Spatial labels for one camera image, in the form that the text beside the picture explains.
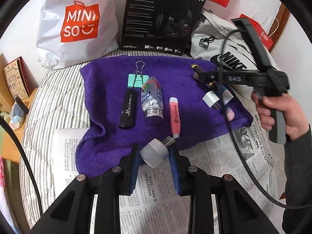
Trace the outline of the dark sleeve forearm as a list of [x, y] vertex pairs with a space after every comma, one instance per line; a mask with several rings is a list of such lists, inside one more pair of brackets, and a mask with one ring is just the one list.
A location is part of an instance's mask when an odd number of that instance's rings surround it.
[[311, 131], [285, 145], [285, 201], [282, 229], [285, 233], [311, 233]]

